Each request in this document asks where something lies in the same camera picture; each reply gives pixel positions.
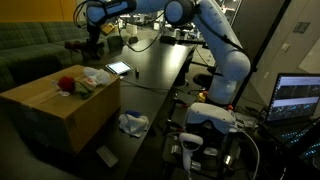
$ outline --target laptop screen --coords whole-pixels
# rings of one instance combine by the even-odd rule
[[[278,74],[266,122],[314,114],[320,97],[320,74]]]

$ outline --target red object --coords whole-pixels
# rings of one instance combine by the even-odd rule
[[[228,105],[227,109],[232,111],[233,110],[233,106],[230,104],[230,105]]]
[[[58,86],[61,88],[61,90],[71,93],[75,89],[74,81],[75,80],[73,77],[63,76],[59,79]]]

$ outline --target black cable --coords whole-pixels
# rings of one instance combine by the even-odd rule
[[[232,42],[232,41],[228,38],[227,35],[222,36],[222,35],[220,35],[219,33],[217,33],[215,30],[213,30],[213,29],[204,21],[204,19],[203,19],[200,15],[198,15],[198,17],[199,17],[199,20],[202,22],[202,24],[203,24],[212,34],[214,34],[215,36],[217,36],[217,37],[218,37],[219,39],[221,39],[223,42],[225,42],[225,43],[227,43],[227,44],[230,44],[231,46],[235,47],[235,48],[238,49],[240,52],[242,52],[243,54],[245,54],[245,55],[248,57],[248,59],[250,59],[249,56],[248,56],[248,54],[247,54],[247,52],[246,52],[242,47],[240,47],[240,46],[237,45],[236,43]]]
[[[260,106],[266,106],[265,104],[258,103],[258,102],[256,102],[256,101],[252,101],[252,100],[250,100],[250,99],[248,99],[248,98],[246,98],[246,97],[243,97],[243,96],[241,96],[241,98],[243,98],[243,99],[245,99],[245,100],[247,100],[247,101],[249,101],[249,102],[252,102],[252,103],[258,104],[258,105],[260,105]]]
[[[157,16],[155,19],[153,19],[152,21],[150,21],[149,23],[145,23],[145,24],[143,24],[143,25],[149,25],[149,24],[155,22],[155,21],[156,21],[157,19],[159,19],[162,15],[163,15],[163,12],[162,12],[159,16]],[[140,26],[140,25],[138,25],[138,24],[133,24],[133,23],[130,23],[130,22],[126,21],[126,20],[123,19],[121,16],[118,16],[118,18],[121,19],[122,21],[124,21],[125,23],[129,23],[129,24],[132,24],[132,25]]]
[[[126,85],[121,85],[120,87],[132,87],[132,86],[135,86],[133,84],[126,84]]]
[[[127,43],[127,42],[122,38],[121,28],[119,28],[119,35],[120,35],[120,37],[121,37],[121,39],[122,39],[122,42],[123,42],[126,46],[128,46],[129,49],[131,49],[131,50],[134,51],[134,52],[143,52],[143,51],[147,50],[149,47],[151,47],[151,46],[156,42],[156,40],[158,39],[158,37],[159,37],[159,35],[160,35],[160,32],[161,32],[161,31],[158,32],[157,36],[154,38],[154,40],[153,40],[146,48],[144,48],[144,49],[142,49],[142,50],[135,50],[129,43]]]
[[[136,86],[136,87],[139,87],[139,88],[142,88],[142,89],[147,89],[147,90],[158,90],[158,91],[169,91],[170,89],[161,89],[161,88],[151,88],[151,87],[146,87],[146,86],[141,86],[141,85],[138,85],[138,84],[134,84],[134,83],[132,83],[132,82],[129,82],[129,81],[126,81],[126,80],[124,80],[124,79],[121,79],[121,81],[123,81],[123,82],[126,82],[126,83],[129,83],[129,84],[131,84],[131,85],[133,85],[133,86]]]
[[[77,19],[79,16],[79,12],[82,10],[85,3],[87,3],[87,1],[83,1],[82,3],[80,3],[73,12],[73,23],[79,28],[81,27],[81,25],[78,24]]]
[[[203,59],[203,57],[201,56],[201,54],[199,53],[198,49],[196,48],[197,53],[199,54],[201,60],[207,65],[207,67],[209,66],[209,64]]]

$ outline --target red flower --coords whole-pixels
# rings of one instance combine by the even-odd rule
[[[75,89],[74,81],[75,80],[73,77],[63,76],[59,79],[58,86],[61,88],[61,90],[71,93]]]

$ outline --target wire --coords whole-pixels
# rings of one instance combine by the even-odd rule
[[[167,136],[174,137],[175,135],[180,135],[182,132],[170,132],[167,134]]]
[[[97,3],[100,3],[101,5],[103,5],[103,2],[97,1],[97,0],[85,0],[85,1],[81,2],[73,12],[73,23],[79,28],[84,27],[84,25],[80,25],[78,23],[79,14],[80,14],[81,10],[83,9],[84,5],[88,2],[97,2]]]
[[[287,171],[287,167],[284,167],[282,176],[280,177],[280,180],[282,180],[284,178],[284,175],[286,174],[286,171]]]
[[[165,25],[165,23],[162,24],[162,26],[161,26],[161,31],[163,30],[164,25]],[[134,51],[134,52],[143,52],[143,51],[147,50],[149,47],[151,47],[151,46],[155,43],[155,41],[158,39],[161,31],[159,31],[158,34],[157,34],[157,36],[154,38],[154,40],[153,40],[146,48],[144,48],[144,49],[142,49],[142,50],[135,50],[129,43],[127,43],[127,42],[122,38],[121,28],[119,28],[119,35],[120,35],[120,37],[121,37],[121,39],[122,39],[122,42],[123,42],[126,46],[128,46],[129,49],[131,49],[131,50]]]
[[[256,101],[252,101],[252,100],[250,100],[250,99],[248,99],[248,98],[246,98],[246,97],[243,97],[243,96],[240,96],[240,97],[241,97],[241,98],[243,98],[243,99],[245,99],[245,100],[247,100],[247,101],[249,101],[249,102],[252,102],[252,103],[258,104],[258,105],[260,105],[260,106],[266,106],[265,104],[258,103],[258,102],[256,102]]]
[[[245,54],[248,59],[249,56],[247,54],[247,52],[242,48],[240,47],[239,45],[237,45],[236,43],[232,42],[227,35],[220,35],[219,33],[217,33],[215,30],[213,30],[205,21],[204,19],[198,14],[198,17],[199,17],[199,20],[202,22],[202,24],[212,33],[214,34],[215,36],[217,36],[219,39],[221,39],[223,42],[227,43],[227,44],[230,44],[231,46],[235,47],[236,49],[238,49],[240,52],[242,52],[243,54]]]
[[[313,159],[312,159],[312,164],[315,168],[317,168],[318,170],[320,169],[319,165],[317,164],[316,162],[316,158],[319,158],[319,156],[314,156]]]
[[[123,82],[126,82],[126,83],[129,83],[133,86],[136,86],[136,87],[139,87],[139,88],[143,88],[143,89],[147,89],[147,90],[159,90],[159,91],[169,91],[170,89],[161,89],[161,88],[150,88],[150,87],[146,87],[146,86],[141,86],[141,85],[138,85],[138,84],[134,84],[132,82],[129,82],[129,81],[126,81],[124,79],[121,79],[121,81]]]
[[[155,22],[157,19],[159,19],[162,15],[163,15],[164,12],[162,12],[159,16],[157,16],[155,19],[153,19],[152,21],[148,22],[148,23],[145,23],[143,25],[150,25],[151,23]],[[125,23],[129,23],[129,24],[133,24],[133,23],[130,23],[128,21],[126,21],[125,19],[123,19],[122,17],[118,16],[119,19],[121,19],[122,21],[124,21]]]
[[[199,53],[198,49],[196,48],[197,53],[199,54],[201,60],[207,65],[209,66],[209,64],[203,59],[203,57],[201,56],[201,54]]]
[[[259,148],[258,148],[257,144],[254,142],[254,140],[249,136],[249,134],[247,134],[242,129],[239,129],[239,128],[235,127],[235,126],[232,126],[232,127],[237,129],[238,131],[242,132],[243,134],[245,134],[251,140],[251,142],[253,143],[254,147],[257,150],[257,165],[256,165],[256,169],[254,171],[254,174],[252,176],[252,180],[255,180],[256,176],[257,176],[257,173],[258,173],[259,164],[260,164],[260,151],[259,151]]]
[[[133,85],[133,84],[121,85],[121,87],[132,87],[132,86],[135,86],[135,85]]]

